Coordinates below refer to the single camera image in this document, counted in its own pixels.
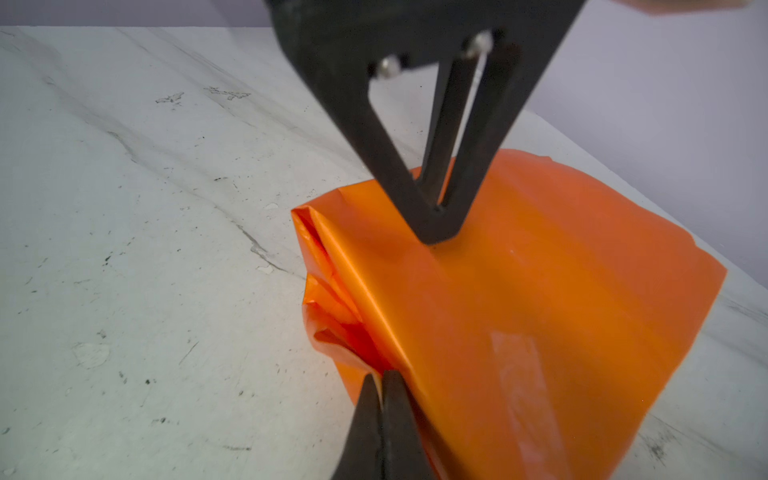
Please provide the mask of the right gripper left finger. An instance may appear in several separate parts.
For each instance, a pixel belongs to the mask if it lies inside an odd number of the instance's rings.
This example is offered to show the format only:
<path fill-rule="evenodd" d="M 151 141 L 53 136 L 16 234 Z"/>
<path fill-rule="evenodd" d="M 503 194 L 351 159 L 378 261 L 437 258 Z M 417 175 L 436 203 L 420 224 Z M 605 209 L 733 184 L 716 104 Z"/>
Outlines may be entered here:
<path fill-rule="evenodd" d="M 347 439 L 332 480 L 383 478 L 381 405 L 372 375 L 367 375 L 358 397 Z"/>

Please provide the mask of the yellow orange wrapping paper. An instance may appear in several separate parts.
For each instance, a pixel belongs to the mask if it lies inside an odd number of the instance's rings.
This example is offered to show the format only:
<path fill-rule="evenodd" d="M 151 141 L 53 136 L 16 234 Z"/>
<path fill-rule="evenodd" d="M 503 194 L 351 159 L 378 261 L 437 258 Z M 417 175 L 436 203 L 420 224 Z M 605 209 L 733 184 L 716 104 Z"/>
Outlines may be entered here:
<path fill-rule="evenodd" d="M 680 226 L 572 167 L 499 152 L 453 239 L 421 243 L 374 181 L 295 208 L 313 347 L 351 398 L 403 375 L 445 479 L 527 479 L 491 335 L 536 343 L 569 479 L 606 479 L 726 277 Z"/>

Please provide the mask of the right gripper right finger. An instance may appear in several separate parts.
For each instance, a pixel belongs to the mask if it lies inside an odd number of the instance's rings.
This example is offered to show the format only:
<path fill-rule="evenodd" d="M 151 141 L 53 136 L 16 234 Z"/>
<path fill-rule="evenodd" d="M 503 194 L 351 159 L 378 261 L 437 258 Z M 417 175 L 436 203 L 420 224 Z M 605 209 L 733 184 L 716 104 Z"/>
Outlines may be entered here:
<path fill-rule="evenodd" d="M 383 479 L 436 479 L 424 449 L 410 394 L 396 370 L 382 377 Z"/>

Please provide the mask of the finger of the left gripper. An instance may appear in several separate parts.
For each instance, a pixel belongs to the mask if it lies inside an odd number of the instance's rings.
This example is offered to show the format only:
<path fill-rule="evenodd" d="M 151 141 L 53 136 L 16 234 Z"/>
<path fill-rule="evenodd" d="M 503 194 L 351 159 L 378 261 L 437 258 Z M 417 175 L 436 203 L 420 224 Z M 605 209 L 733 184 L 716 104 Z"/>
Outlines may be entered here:
<path fill-rule="evenodd" d="M 479 58 L 439 63 L 428 138 L 417 187 L 428 207 L 438 207 L 447 190 L 453 150 Z"/>
<path fill-rule="evenodd" d="M 279 45 L 416 237 L 461 229 L 491 162 L 583 9 L 580 1 L 270 1 Z M 439 63 L 478 57 L 447 190 L 422 168 Z"/>

